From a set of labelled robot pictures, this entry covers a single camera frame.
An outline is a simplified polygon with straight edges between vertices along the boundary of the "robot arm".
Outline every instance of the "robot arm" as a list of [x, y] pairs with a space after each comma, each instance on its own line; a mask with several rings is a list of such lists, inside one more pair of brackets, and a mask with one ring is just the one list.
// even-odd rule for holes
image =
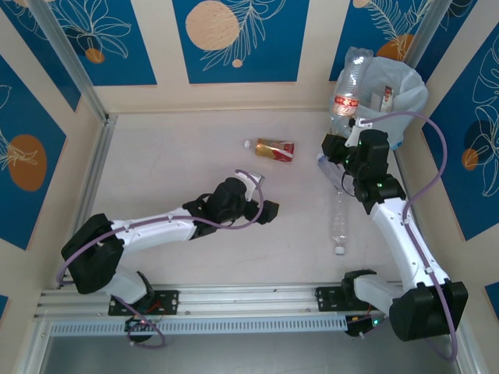
[[[263, 176], [250, 175], [258, 185], [262, 184]], [[104, 291], [135, 305], [138, 310], [147, 309], [154, 290], [143, 274], [126, 269], [121, 260], [130, 253], [156, 245], [212, 234], [220, 224], [240, 217], [251, 221], [259, 212], [258, 203], [252, 200], [255, 188], [247, 175], [237, 172], [235, 178], [227, 178], [218, 185], [213, 194], [202, 195], [168, 213], [129, 221], [110, 221], [104, 214], [92, 216], [62, 249], [64, 260], [101, 235], [111, 231], [114, 234], [90, 247], [69, 265], [78, 292]], [[268, 200], [260, 204], [263, 204], [262, 213], [256, 222], [271, 222], [277, 216], [278, 204]]]
[[[326, 135], [322, 148], [330, 162], [342, 165], [345, 173], [352, 176], [355, 196], [386, 238], [402, 279], [400, 288], [372, 270], [347, 273], [342, 281], [343, 297], [369, 303], [389, 316], [395, 334], [403, 341], [447, 334], [447, 320], [430, 277], [433, 273], [457, 328], [468, 292], [462, 282], [451, 282], [433, 258], [410, 212], [403, 220], [405, 193], [387, 173], [388, 135], [369, 126], [356, 126], [349, 139]], [[424, 265], [406, 225], [430, 267]]]

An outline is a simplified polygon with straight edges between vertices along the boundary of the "bottle cap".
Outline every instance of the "bottle cap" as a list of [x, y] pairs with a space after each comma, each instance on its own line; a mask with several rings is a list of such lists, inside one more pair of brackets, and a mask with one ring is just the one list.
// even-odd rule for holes
[[345, 247], [334, 247], [334, 254], [336, 256], [343, 256], [345, 254]]

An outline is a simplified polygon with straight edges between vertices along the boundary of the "metal beam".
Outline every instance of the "metal beam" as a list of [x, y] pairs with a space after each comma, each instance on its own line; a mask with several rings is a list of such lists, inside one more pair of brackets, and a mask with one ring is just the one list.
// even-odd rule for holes
[[107, 120], [104, 105], [97, 96], [94, 85], [78, 56], [76, 56], [54, 13], [50, 10], [50, 3], [45, 0], [27, 0], [27, 4], [30, 7], [33, 17], [47, 37], [48, 42], [54, 48], [55, 53], [78, 87], [78, 90], [80, 90], [82, 96], [87, 100], [90, 109], [104, 124]]

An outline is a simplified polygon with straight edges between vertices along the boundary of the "red label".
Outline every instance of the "red label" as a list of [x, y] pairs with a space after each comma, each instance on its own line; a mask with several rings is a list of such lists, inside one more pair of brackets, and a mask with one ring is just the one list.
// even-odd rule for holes
[[357, 99], [336, 95], [334, 97], [333, 112], [345, 117], [352, 117], [359, 106]]
[[294, 143], [286, 143], [284, 145], [284, 150], [272, 150], [274, 154], [274, 160], [282, 162], [291, 162], [293, 159], [293, 153], [295, 152]]

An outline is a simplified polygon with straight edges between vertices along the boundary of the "mounting plate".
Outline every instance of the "mounting plate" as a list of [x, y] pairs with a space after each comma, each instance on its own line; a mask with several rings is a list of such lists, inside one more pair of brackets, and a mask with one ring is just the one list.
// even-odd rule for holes
[[[157, 290], [154, 292], [151, 307], [143, 314], [145, 316], [176, 316], [179, 305], [179, 292], [173, 290]], [[110, 316], [132, 315], [114, 296], [111, 296], [108, 314]]]
[[345, 293], [341, 287], [318, 287], [315, 297], [319, 312], [347, 312], [363, 311], [369, 309], [369, 303], [360, 300], [346, 300]]

